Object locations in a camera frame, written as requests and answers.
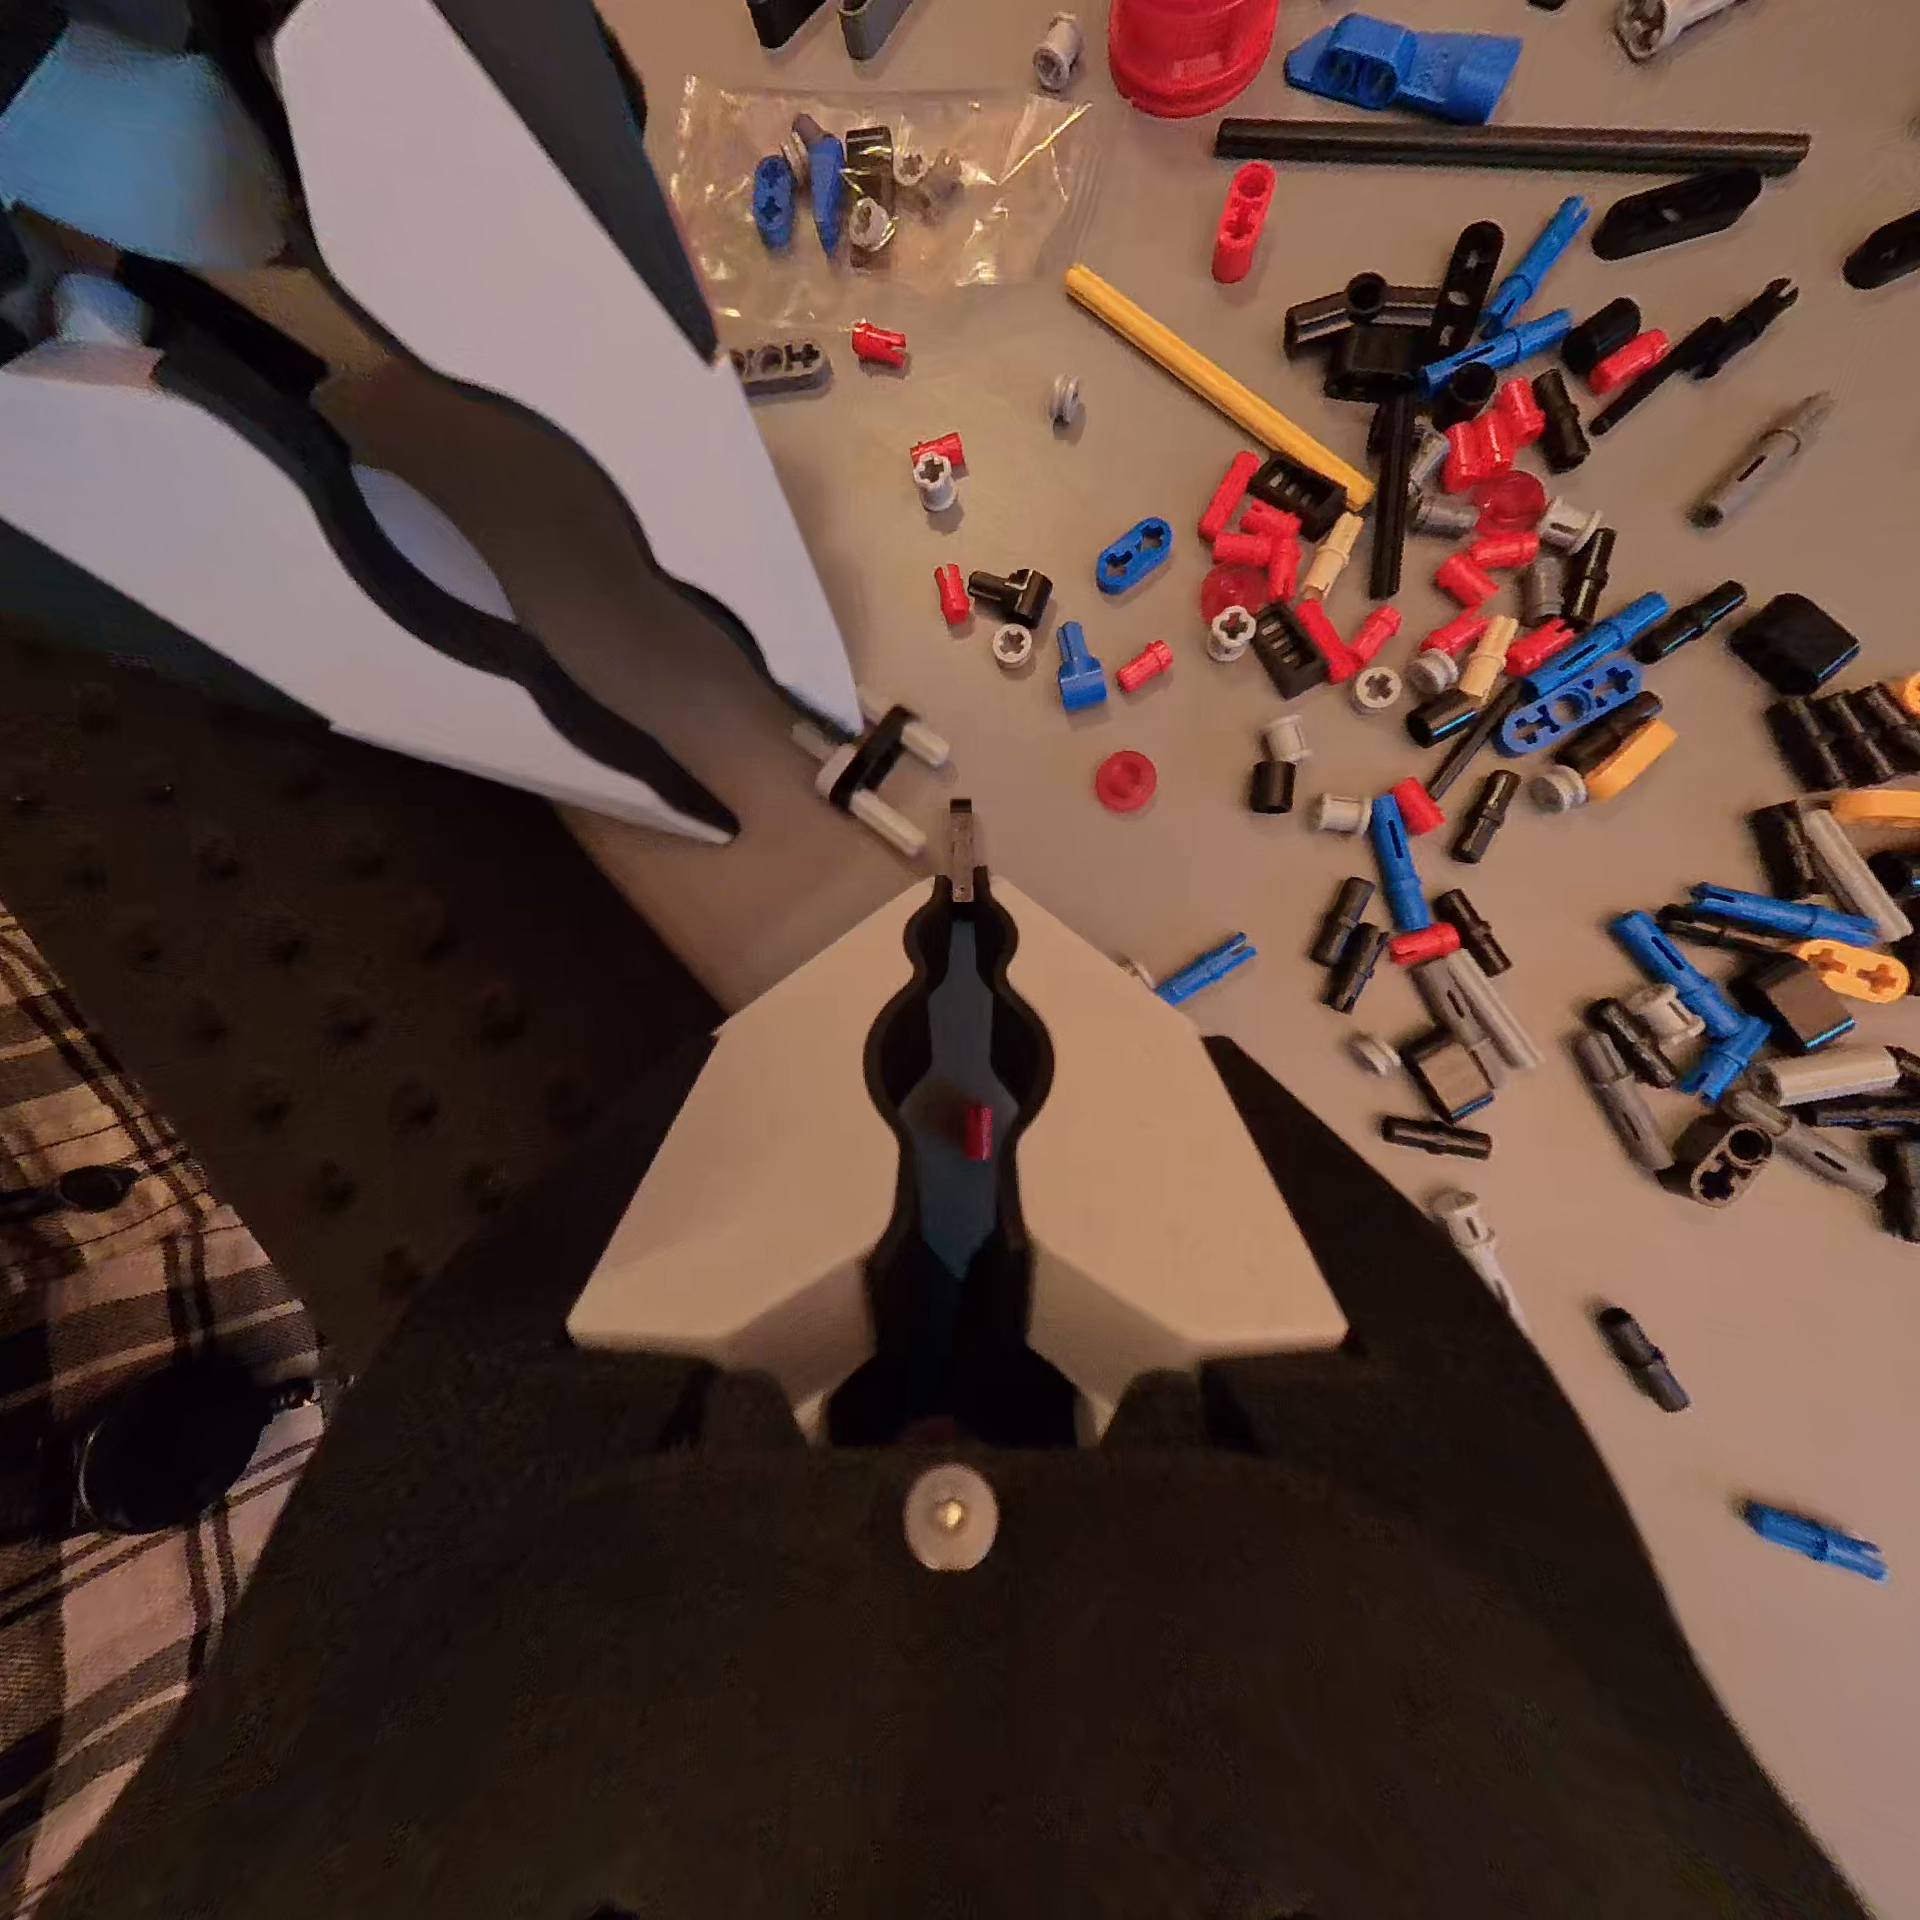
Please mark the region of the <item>clear plastic bag with parts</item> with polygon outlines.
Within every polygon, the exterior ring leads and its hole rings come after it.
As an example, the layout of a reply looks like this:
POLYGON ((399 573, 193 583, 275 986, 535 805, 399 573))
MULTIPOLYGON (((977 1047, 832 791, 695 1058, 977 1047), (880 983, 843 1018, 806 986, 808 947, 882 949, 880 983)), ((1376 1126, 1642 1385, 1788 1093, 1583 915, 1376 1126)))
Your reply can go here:
POLYGON ((1036 90, 692 75, 666 185, 721 319, 840 322, 1031 281, 1087 225, 1098 135, 1036 90))

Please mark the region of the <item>black round disc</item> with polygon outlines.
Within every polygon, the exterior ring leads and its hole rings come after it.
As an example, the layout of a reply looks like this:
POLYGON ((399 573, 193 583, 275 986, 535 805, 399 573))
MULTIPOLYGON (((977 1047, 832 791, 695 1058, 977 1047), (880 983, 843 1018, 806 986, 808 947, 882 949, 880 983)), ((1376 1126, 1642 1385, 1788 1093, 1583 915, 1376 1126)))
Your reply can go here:
POLYGON ((242 1476, 272 1418, 272 1387, 222 1356, 127 1385, 74 1445, 71 1526, 150 1534, 201 1521, 242 1476))

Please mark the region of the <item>blue curved panel piece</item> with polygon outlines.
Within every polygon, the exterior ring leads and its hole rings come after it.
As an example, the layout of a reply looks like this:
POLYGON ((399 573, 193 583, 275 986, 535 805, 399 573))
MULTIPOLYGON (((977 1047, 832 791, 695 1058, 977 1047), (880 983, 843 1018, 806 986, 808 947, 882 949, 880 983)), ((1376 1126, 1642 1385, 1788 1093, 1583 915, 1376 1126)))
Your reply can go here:
POLYGON ((1516 75, 1522 45, 1520 37, 1418 31, 1352 12, 1290 47, 1283 75, 1290 86, 1338 105, 1481 127, 1516 75))

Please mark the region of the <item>long black axle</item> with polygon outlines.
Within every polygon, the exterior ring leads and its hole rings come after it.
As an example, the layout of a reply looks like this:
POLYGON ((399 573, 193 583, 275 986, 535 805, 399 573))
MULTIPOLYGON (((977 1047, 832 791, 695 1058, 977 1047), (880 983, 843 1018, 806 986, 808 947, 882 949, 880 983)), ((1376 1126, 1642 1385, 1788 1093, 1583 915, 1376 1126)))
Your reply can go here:
POLYGON ((1811 151, 1812 135, 1798 130, 1444 127, 1223 117, 1214 133, 1214 155, 1220 161, 1514 174, 1684 175, 1752 170, 1779 179, 1804 164, 1811 151))

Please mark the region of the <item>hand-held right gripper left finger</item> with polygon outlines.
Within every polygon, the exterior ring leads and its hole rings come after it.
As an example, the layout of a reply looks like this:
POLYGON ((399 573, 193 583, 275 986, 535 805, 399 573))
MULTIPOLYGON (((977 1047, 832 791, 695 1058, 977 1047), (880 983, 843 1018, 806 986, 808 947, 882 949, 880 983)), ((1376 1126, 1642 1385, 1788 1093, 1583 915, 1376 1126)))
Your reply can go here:
POLYGON ((963 1290, 868 1077, 882 1015, 928 986, 910 925, 951 902, 910 887, 722 1021, 567 1313, 577 1348, 769 1377, 794 1411, 867 1377, 882 1431, 961 1420, 963 1290))

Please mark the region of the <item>grey pin assembly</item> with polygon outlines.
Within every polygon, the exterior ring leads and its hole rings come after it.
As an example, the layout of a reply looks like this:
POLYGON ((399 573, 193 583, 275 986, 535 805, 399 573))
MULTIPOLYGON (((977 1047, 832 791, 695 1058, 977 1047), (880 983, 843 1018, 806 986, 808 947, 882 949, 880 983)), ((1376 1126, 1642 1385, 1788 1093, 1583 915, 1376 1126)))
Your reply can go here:
POLYGON ((796 722, 790 735, 818 763, 815 791, 832 809, 864 826, 902 858, 921 858, 923 830, 892 806, 880 796, 880 786, 904 757, 932 772, 947 767, 954 750, 944 735, 898 705, 872 715, 864 732, 848 741, 832 741, 812 722, 796 722))

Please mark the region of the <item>light grey long pin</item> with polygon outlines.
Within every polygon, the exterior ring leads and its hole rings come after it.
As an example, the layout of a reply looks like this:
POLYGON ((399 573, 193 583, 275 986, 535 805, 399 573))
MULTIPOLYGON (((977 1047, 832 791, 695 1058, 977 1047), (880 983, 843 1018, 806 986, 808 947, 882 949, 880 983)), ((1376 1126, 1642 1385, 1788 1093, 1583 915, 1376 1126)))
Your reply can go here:
POLYGON ((1520 1333, 1530 1333, 1528 1316, 1497 1247, 1497 1235, 1472 1191, 1449 1188, 1427 1202, 1427 1214, 1447 1235, 1455 1251, 1476 1273, 1520 1333))

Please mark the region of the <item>black dimpled panel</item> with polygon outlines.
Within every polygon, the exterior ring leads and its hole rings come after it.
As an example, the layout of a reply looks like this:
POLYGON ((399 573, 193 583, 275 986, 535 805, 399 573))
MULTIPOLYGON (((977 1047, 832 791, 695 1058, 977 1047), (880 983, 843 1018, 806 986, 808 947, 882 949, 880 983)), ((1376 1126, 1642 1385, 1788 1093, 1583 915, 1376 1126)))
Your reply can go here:
POLYGON ((559 812, 4 622, 4 906, 351 1372, 719 1025, 559 812))

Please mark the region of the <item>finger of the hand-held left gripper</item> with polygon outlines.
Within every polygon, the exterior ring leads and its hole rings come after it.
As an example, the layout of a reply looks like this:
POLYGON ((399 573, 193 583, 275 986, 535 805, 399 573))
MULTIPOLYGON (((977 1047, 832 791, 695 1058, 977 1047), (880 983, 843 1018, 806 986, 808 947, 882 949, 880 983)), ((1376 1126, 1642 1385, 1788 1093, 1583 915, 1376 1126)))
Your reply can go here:
POLYGON ((857 730, 843 636, 598 5, 294 5, 275 83, 343 295, 428 367, 563 433, 767 679, 857 730))
POLYGON ((271 167, 206 57, 40 57, 4 79, 4 526, 206 644, 337 734, 706 845, 735 812, 524 628, 419 490, 354 460, 326 367, 200 275, 119 243, 113 271, 11 221, 154 219, 188 253, 275 238, 271 167), (14 298, 50 262, 40 322, 14 298))

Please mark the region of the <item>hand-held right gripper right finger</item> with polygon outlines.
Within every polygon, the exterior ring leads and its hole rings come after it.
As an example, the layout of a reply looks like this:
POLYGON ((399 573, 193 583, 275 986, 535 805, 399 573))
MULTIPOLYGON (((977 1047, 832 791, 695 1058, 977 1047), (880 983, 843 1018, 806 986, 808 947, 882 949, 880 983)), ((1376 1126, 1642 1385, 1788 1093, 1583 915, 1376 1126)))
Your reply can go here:
POLYGON ((975 878, 971 907, 1022 1343, 1074 1438, 1144 1377, 1335 1354, 1350 1316, 1196 1025, 1014 883, 975 878))

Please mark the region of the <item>red oval connector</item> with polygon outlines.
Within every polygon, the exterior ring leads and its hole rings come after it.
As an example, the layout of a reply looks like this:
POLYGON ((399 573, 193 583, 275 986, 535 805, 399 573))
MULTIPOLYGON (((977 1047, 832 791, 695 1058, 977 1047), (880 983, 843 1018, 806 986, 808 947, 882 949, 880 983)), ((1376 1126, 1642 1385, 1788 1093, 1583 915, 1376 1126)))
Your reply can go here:
POLYGON ((1220 286, 1246 281, 1256 265, 1267 214, 1278 189, 1278 171, 1267 161, 1236 167, 1223 198, 1211 251, 1211 278, 1220 286))

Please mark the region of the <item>yellow axle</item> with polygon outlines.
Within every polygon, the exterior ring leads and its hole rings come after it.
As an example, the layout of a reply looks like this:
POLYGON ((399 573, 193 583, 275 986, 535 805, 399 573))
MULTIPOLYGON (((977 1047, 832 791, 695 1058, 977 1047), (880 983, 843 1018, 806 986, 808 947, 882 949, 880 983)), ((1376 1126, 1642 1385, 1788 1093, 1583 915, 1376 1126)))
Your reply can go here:
POLYGON ((1352 511, 1364 511, 1376 501, 1376 483, 1364 470, 1335 455, 1334 449, 1284 417, 1283 410, 1191 348, 1168 325, 1147 315, 1139 301, 1098 276, 1090 267, 1072 262, 1063 276, 1063 291, 1111 337, 1171 374, 1191 395, 1234 423, 1246 436, 1330 479, 1343 492, 1352 511))

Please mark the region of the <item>dark grey long pin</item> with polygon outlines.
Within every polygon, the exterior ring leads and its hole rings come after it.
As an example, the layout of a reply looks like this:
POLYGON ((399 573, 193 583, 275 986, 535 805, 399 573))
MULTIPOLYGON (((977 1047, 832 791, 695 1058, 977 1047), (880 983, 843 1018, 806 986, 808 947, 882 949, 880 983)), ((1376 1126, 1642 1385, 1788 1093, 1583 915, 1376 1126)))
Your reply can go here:
POLYGON ((1734 466, 1688 507, 1688 522, 1710 532, 1737 517, 1812 446, 1832 413, 1832 394, 1800 401, 1785 417, 1771 420, 1735 457, 1734 466))

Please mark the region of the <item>black short pin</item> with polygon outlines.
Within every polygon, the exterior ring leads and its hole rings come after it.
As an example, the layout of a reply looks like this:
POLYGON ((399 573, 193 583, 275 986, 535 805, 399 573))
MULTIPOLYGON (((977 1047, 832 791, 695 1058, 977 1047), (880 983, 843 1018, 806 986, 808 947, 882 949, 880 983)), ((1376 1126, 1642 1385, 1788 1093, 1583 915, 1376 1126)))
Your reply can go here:
POLYGON ((1668 1415, 1691 1407, 1691 1394, 1638 1315, 1618 1305, 1604 1305, 1599 1307, 1593 1323, 1625 1378, 1648 1403, 1668 1415))

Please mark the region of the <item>red wheel hub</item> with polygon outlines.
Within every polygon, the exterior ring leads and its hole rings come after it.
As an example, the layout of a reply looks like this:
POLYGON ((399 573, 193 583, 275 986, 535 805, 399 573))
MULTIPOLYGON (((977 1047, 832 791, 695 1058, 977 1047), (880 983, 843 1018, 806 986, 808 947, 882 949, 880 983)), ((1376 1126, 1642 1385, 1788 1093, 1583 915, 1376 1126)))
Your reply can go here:
POLYGON ((1278 23, 1280 2, 1111 2, 1111 79, 1162 119, 1218 110, 1259 77, 1278 23))

